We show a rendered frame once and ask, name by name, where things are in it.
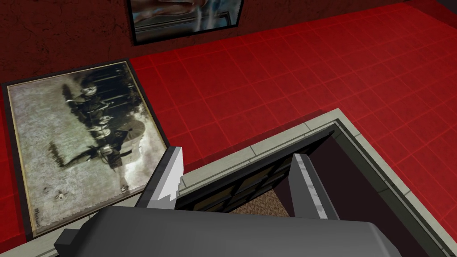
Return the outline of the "grey framed figure picture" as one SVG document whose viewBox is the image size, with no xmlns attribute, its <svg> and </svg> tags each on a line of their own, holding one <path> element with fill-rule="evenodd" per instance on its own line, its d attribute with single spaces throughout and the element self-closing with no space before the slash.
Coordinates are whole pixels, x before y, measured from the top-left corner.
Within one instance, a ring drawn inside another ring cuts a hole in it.
<svg viewBox="0 0 457 257">
<path fill-rule="evenodd" d="M 27 240 L 138 194 L 170 145 L 128 59 L 1 90 Z"/>
</svg>

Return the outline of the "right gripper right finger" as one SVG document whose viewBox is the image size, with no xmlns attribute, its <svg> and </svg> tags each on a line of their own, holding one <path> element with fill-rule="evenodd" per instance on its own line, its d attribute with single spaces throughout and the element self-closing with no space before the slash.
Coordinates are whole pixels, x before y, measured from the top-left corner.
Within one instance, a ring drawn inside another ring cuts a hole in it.
<svg viewBox="0 0 457 257">
<path fill-rule="evenodd" d="M 315 167 L 306 154 L 293 154 L 288 182 L 294 217 L 340 219 Z"/>
</svg>

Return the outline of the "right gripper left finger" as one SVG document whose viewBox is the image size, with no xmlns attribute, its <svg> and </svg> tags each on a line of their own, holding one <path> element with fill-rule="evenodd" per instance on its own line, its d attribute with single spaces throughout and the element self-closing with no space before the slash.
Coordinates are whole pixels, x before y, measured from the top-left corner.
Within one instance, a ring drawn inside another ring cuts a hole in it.
<svg viewBox="0 0 457 257">
<path fill-rule="evenodd" d="M 182 148 L 167 148 L 135 207 L 173 210 L 183 172 Z"/>
</svg>

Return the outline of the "black framed blue picture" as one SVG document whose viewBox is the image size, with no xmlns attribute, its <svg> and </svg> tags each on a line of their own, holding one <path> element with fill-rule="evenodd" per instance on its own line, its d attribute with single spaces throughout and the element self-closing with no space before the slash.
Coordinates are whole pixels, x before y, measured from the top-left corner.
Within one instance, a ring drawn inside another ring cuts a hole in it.
<svg viewBox="0 0 457 257">
<path fill-rule="evenodd" d="M 134 45 L 237 27 L 244 0 L 127 0 Z"/>
</svg>

